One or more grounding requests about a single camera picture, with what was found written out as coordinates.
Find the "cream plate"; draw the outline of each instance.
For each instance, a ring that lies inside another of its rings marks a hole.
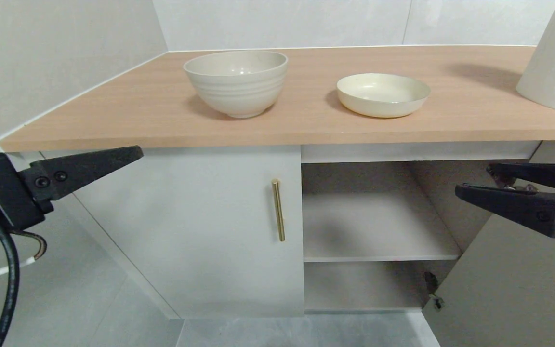
[[[337,82],[342,105],[364,116],[379,118],[411,114],[423,105],[430,91],[422,81],[387,73],[361,73]]]

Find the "open cabinet door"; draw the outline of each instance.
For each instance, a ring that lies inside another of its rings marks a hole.
[[[530,162],[555,163],[555,142]],[[436,295],[423,314],[442,347],[555,346],[555,239],[492,215]]]

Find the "ribbed ceramic bowl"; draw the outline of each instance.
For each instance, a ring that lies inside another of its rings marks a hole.
[[[423,106],[431,89],[410,77],[387,73],[361,73],[337,82],[342,105],[370,117],[395,118],[411,114]]]
[[[235,118],[254,117],[277,100],[288,57],[271,51],[231,51],[196,57],[183,69],[198,96]]]

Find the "white cabinet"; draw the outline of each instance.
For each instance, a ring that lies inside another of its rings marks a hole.
[[[144,152],[76,196],[168,305],[181,318],[304,314],[300,147]]]
[[[531,162],[555,163],[555,142],[542,143]],[[423,314],[443,347],[555,346],[555,239],[454,194],[456,184],[493,186],[487,163],[304,165],[306,310],[421,309],[427,301]],[[441,281],[440,310],[426,270]]]
[[[443,347],[555,346],[555,240],[454,195],[456,184],[493,186],[492,158],[324,155],[302,164],[300,147],[146,149],[77,197],[183,318],[424,306]],[[555,142],[532,161],[555,162]],[[439,311],[425,271],[441,282]]]

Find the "black cable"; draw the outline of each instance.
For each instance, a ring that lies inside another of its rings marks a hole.
[[[14,244],[14,240],[0,225],[0,241],[6,251],[8,262],[8,286],[6,293],[6,301],[0,317],[0,347],[4,345],[7,332],[12,323],[14,308],[16,307],[16,299],[18,296],[18,285],[20,281],[18,252]]]

